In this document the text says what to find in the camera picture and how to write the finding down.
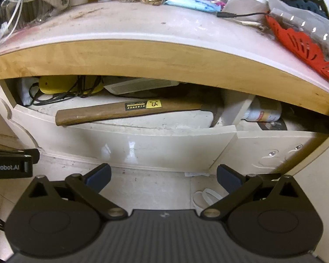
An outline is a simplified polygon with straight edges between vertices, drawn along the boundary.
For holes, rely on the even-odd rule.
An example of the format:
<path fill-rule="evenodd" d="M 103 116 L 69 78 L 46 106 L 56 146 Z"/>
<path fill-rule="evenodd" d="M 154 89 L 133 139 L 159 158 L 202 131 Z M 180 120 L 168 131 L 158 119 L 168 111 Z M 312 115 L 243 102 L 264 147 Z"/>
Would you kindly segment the white drawer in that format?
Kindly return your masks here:
<path fill-rule="evenodd" d="M 53 116 L 15 106 L 11 120 L 48 154 L 94 158 L 113 167 L 204 172 L 236 134 L 236 127 L 156 129 L 102 124 L 57 126 Z"/>
<path fill-rule="evenodd" d="M 328 137 L 307 131 L 238 131 L 209 172 L 225 164 L 240 174 L 285 173 Z"/>

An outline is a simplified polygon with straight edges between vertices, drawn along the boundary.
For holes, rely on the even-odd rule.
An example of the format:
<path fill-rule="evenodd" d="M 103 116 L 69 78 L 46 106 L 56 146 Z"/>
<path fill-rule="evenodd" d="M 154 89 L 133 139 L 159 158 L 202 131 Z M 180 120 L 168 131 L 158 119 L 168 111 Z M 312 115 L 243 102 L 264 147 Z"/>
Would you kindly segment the white right drawer front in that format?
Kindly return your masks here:
<path fill-rule="evenodd" d="M 238 131 L 209 172 L 225 164 L 240 174 L 285 173 L 328 137 L 307 131 Z"/>

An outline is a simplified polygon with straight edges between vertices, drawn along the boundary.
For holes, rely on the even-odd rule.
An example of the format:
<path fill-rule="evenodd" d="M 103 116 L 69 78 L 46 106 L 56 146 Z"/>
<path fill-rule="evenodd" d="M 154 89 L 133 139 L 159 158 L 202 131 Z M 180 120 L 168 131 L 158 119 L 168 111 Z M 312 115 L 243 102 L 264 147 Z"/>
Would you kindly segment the yellow plastic device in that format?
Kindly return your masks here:
<path fill-rule="evenodd" d="M 95 94 L 104 89 L 101 76 L 59 75 L 39 78 L 38 86 L 44 94 L 78 93 Z"/>

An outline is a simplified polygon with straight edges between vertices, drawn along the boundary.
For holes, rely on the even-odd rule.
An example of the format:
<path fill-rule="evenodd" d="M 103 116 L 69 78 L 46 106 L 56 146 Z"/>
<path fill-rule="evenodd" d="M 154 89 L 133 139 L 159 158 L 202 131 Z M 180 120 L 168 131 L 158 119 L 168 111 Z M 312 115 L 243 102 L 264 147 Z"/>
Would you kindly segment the white tube can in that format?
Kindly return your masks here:
<path fill-rule="evenodd" d="M 242 119 L 248 122 L 274 122 L 279 120 L 281 114 L 280 101 L 256 96 Z"/>

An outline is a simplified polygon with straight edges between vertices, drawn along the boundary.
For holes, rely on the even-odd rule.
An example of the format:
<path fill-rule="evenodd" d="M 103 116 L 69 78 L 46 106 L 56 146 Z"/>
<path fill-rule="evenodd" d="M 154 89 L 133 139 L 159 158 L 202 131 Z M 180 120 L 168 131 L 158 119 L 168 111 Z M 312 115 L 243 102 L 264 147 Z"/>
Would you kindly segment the clear plastic organizer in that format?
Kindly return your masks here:
<path fill-rule="evenodd" d="M 9 22 L 11 16 L 13 16 L 15 8 L 15 2 L 4 2 L 3 0 L 0 0 L 0 29 L 2 27 L 2 24 Z M 40 21 L 45 16 L 49 15 L 49 13 L 53 10 L 54 7 L 52 5 L 42 0 L 23 2 L 22 11 L 17 11 L 16 16 L 14 17 L 9 29 L 11 30 L 12 27 L 15 25 L 16 20 L 18 20 L 16 30 L 21 30 L 22 28 L 32 22 L 35 22 L 36 20 Z"/>

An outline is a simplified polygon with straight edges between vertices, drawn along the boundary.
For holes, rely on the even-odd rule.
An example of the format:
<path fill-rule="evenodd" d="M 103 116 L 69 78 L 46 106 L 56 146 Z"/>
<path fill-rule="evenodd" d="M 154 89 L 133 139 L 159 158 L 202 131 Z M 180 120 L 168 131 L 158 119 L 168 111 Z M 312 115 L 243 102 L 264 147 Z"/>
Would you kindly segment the orange plastic basket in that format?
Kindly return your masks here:
<path fill-rule="evenodd" d="M 319 46 L 307 34 L 296 32 L 292 28 L 284 29 L 271 16 L 266 16 L 266 20 L 277 40 L 287 50 L 329 80 L 329 61 L 325 60 Z"/>

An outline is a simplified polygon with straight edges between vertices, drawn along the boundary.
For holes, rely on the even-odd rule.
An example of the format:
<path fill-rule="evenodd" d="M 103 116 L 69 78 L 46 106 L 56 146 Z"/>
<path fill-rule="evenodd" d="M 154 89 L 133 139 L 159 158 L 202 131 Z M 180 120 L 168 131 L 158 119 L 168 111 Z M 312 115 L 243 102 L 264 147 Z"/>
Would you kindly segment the wooden desk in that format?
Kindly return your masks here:
<path fill-rule="evenodd" d="M 1 46 L 0 127 L 9 127 L 26 148 L 38 146 L 11 120 L 12 109 L 22 106 L 14 82 L 59 75 L 156 78 L 213 89 L 225 101 L 214 128 L 233 125 L 236 132 L 329 128 L 329 81 L 257 30 L 178 7 L 116 1 L 85 4 L 22 30 Z M 242 119 L 256 96 L 281 102 L 278 121 Z M 117 100 L 102 93 L 26 108 L 55 118 L 59 109 Z M 210 128 L 210 119 L 207 113 L 178 112 L 100 123 L 178 130 Z"/>

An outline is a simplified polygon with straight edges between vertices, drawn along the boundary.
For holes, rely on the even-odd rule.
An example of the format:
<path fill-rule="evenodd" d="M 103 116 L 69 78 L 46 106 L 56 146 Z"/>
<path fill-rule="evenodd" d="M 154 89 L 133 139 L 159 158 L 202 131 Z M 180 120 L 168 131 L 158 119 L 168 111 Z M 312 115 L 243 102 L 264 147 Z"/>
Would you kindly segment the clear plastic bag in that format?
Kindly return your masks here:
<path fill-rule="evenodd" d="M 268 0 L 270 15 L 284 28 L 307 34 L 329 61 L 329 20 L 310 10 L 292 7 L 281 0 Z"/>

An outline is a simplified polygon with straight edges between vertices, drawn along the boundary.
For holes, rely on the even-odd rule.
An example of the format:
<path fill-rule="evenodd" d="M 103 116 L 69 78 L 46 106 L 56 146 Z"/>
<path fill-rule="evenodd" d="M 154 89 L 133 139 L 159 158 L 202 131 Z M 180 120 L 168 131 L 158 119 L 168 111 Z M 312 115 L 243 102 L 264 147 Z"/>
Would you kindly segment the blue face mask pack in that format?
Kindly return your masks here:
<path fill-rule="evenodd" d="M 202 12 L 220 12 L 221 6 L 206 0 L 167 0 L 166 5 Z"/>

